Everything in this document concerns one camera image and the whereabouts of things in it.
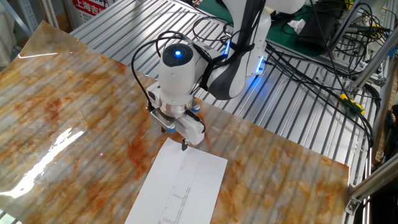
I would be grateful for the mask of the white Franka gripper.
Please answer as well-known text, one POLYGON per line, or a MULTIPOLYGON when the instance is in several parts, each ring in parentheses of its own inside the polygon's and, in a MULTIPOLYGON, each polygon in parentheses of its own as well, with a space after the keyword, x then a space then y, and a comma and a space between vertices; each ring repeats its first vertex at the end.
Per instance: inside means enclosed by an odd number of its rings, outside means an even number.
POLYGON ((172 106, 161 100, 159 82, 146 89, 150 102, 154 107, 150 111, 151 117, 161 126, 161 132, 179 133, 183 137, 182 151, 188 144, 197 145, 205 137, 205 125, 196 115, 201 106, 193 98, 183 106, 172 106))

